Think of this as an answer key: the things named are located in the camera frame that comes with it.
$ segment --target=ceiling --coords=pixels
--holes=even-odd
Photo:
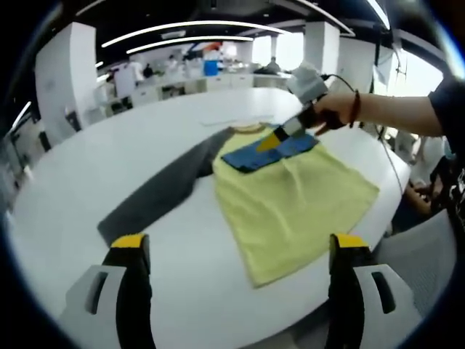
[[[392,4],[400,0],[387,1],[389,12],[396,12]],[[2,71],[1,96],[7,96],[1,108],[0,128],[8,129],[24,104],[32,100],[36,108],[35,86],[33,80],[33,61],[38,50],[57,32],[76,21],[91,25],[97,29],[97,61],[111,64],[127,57],[126,51],[145,44],[161,41],[161,33],[146,33],[102,48],[106,41],[155,25],[177,23],[191,20],[237,20],[267,25],[286,20],[321,20],[323,16],[315,10],[302,5],[299,0],[62,0],[30,1],[27,10],[24,4],[16,4],[17,10],[11,16],[17,16],[16,28],[2,24],[4,32],[12,37],[6,60],[7,69]],[[84,13],[83,8],[94,3]],[[366,0],[313,0],[312,3],[334,17],[342,20],[362,20],[365,23],[381,23]],[[407,30],[435,44],[424,26],[411,18],[397,16],[397,28]],[[372,26],[352,26],[359,39],[375,42],[377,31]],[[186,36],[237,35],[244,31],[242,27],[224,25],[205,25],[188,27]],[[302,27],[286,30],[301,31]],[[391,44],[391,36],[384,36],[384,44]],[[14,89],[8,89],[8,82],[14,79]]]

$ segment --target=office room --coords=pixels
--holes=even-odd
[[[396,348],[434,333],[420,325],[465,222],[460,123],[442,116],[465,76],[451,13],[32,6],[1,91],[13,327],[40,323],[61,348]]]

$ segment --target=desk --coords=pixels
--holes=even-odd
[[[202,126],[200,118],[271,114],[282,122],[300,108],[280,89],[188,95],[124,112],[53,148],[21,190],[9,234],[36,299],[52,318],[60,315],[67,290],[107,252],[97,223],[144,181],[225,127]],[[360,129],[329,132],[321,140],[380,188],[353,230],[374,248],[400,201],[386,153]],[[405,186],[410,170],[389,153]],[[215,199],[212,177],[197,181],[193,195],[146,233],[157,348],[238,348],[285,329],[327,299],[328,254],[269,286],[252,287]]]

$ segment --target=bracelet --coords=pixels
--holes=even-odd
[[[358,92],[358,89],[355,90],[355,101],[354,104],[352,105],[352,110],[350,111],[350,117],[349,117],[349,127],[353,128],[355,120],[357,120],[357,116],[360,113],[360,109],[362,106],[362,101],[360,99],[360,93]]]

